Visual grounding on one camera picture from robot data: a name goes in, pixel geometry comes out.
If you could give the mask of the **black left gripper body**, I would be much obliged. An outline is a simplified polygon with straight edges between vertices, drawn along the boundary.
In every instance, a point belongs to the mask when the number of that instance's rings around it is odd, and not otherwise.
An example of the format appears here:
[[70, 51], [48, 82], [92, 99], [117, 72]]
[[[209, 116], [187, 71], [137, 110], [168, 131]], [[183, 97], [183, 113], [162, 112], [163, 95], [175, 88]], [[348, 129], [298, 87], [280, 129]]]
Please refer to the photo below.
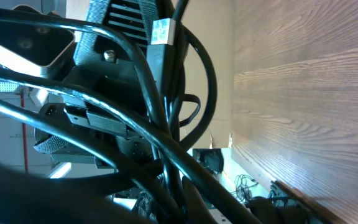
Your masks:
[[70, 61], [55, 78], [35, 86], [60, 95], [34, 124], [34, 149], [60, 162], [99, 168], [163, 168], [157, 138], [167, 120], [152, 56], [153, 23], [160, 1], [91, 1], [83, 21], [34, 16], [33, 26], [81, 32]]

